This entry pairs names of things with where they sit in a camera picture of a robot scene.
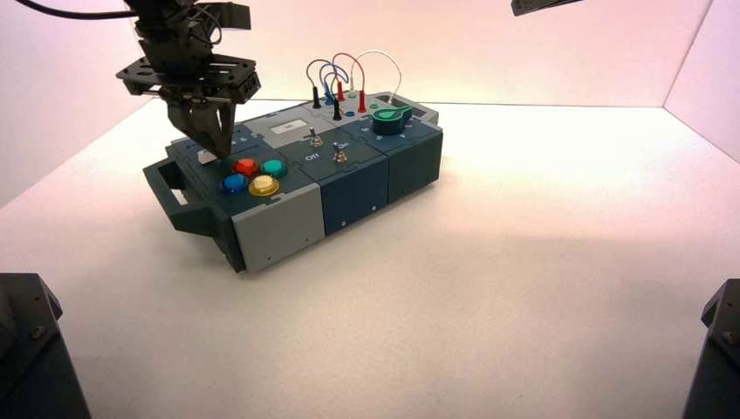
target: black plug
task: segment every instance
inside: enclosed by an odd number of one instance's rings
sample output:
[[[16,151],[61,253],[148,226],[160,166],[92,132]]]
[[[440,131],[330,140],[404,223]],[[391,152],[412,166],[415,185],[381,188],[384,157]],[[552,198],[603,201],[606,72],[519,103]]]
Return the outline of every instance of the black plug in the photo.
[[[321,108],[321,103],[319,102],[319,88],[316,86],[313,87],[313,108]]]
[[[334,101],[334,120],[342,120],[342,112],[339,111],[339,101]]]

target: teal button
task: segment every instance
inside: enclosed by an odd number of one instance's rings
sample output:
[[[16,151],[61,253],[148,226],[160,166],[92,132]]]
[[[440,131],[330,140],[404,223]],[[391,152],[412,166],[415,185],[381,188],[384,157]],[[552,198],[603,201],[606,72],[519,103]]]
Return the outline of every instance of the teal button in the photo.
[[[278,179],[288,173],[288,168],[280,160],[268,160],[262,165],[262,173]]]

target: small label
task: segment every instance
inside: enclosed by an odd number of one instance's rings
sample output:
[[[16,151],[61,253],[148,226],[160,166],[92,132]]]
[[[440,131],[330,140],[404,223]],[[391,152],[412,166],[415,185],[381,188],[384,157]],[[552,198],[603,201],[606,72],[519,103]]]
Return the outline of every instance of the small label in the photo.
[[[280,124],[277,127],[272,127],[270,130],[277,134],[285,134],[289,133],[290,131],[294,129],[298,129],[301,127],[305,127],[307,124],[303,120],[292,120],[290,122],[285,122],[285,124]]]

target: red cable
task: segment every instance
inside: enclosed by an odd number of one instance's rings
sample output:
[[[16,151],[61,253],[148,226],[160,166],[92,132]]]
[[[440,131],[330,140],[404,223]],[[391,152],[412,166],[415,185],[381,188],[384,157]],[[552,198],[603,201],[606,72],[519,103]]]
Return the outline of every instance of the red cable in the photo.
[[[360,89],[360,105],[357,108],[357,112],[359,113],[367,112],[367,108],[365,107],[365,69],[362,68],[362,64],[360,64],[360,62],[355,57],[353,57],[350,54],[347,54],[346,52],[337,52],[336,54],[334,54],[334,57],[332,58],[333,67],[336,67],[336,64],[334,63],[334,61],[336,61],[337,57],[340,55],[344,55],[344,56],[351,58],[355,62],[355,64],[357,64],[357,66],[360,68],[360,72],[362,73],[362,89]],[[337,81],[337,77],[338,77],[337,69],[334,68],[334,82]]]

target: screw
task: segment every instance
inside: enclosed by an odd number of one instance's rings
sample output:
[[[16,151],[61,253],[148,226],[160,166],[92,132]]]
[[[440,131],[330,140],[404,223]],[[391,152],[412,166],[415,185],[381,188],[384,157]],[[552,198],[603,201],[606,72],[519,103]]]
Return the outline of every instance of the screw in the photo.
[[[46,334],[45,326],[36,326],[31,330],[31,340],[36,340]]]
[[[740,336],[734,334],[733,332],[730,332],[729,330],[722,332],[722,337],[727,343],[731,344],[732,346],[740,345]]]

